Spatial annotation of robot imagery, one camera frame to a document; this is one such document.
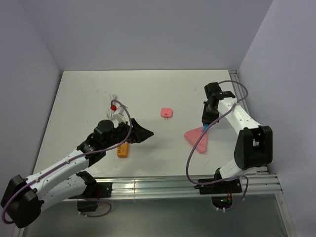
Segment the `blue plug adapter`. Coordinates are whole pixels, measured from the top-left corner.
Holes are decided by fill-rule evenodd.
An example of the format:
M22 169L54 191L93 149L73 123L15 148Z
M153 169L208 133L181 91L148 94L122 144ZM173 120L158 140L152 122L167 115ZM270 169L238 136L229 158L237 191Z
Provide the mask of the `blue plug adapter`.
M209 125L208 125L208 124L204 125L204 126L203 126L203 129L202 129L202 132L204 132L204 131L208 130L208 127L209 127Z

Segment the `orange power strip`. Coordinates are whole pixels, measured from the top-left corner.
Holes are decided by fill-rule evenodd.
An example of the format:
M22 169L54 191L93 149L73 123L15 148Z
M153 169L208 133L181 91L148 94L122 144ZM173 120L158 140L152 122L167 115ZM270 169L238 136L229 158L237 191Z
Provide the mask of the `orange power strip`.
M128 157L128 143L125 142L122 145L117 147L117 157L118 158L127 158Z

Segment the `pink triangular power strip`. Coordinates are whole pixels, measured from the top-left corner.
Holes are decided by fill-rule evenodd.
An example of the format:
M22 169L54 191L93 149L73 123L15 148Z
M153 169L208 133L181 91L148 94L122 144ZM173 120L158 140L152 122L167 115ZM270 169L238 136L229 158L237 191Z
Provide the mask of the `pink triangular power strip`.
M184 138L190 145L194 146L196 142L198 142L196 151L200 154L205 153L207 149L207 134L203 135L203 137L199 139L202 132L203 127L198 127L184 133Z

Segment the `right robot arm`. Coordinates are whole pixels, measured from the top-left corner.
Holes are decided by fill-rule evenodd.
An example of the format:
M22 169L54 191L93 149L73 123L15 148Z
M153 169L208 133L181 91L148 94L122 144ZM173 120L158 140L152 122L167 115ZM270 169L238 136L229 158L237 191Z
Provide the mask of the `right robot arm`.
M223 91L218 82L207 84L204 91L207 101L201 117L203 129L226 118L237 133L233 159L215 172L214 188L223 193L231 186L229 178L272 162L273 132L255 121L240 105L241 100L231 91Z

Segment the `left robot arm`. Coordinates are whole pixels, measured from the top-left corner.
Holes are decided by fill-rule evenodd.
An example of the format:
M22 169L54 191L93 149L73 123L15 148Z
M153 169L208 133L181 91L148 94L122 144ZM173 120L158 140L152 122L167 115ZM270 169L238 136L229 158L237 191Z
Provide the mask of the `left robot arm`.
M86 168L101 160L111 148L123 143L142 143L153 135L135 119L117 127L110 120L100 121L87 139L61 161L26 178L11 178L0 202L2 221L24 228L44 210L65 199L95 201L99 193L97 182Z

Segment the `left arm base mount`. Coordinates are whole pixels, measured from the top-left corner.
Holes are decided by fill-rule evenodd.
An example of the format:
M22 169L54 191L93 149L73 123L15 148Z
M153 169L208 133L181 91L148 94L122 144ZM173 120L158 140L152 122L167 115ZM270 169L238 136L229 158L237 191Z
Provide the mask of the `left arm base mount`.
M109 214L112 210L112 205L105 200L105 198L111 197L112 186L112 182L97 182L88 185L81 195L75 195L70 199L77 199L77 210L80 215L90 218L102 217ZM109 207L104 214L88 214L89 212L95 212L101 203Z

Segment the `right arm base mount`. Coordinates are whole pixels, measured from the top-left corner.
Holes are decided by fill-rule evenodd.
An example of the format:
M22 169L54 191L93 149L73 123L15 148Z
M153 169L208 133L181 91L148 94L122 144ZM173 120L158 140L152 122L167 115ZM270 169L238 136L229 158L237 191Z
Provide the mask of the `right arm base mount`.
M233 205L233 194L241 194L242 187L239 179L221 181L210 185L195 185L200 195L220 195L212 197L212 204L219 209L227 209Z

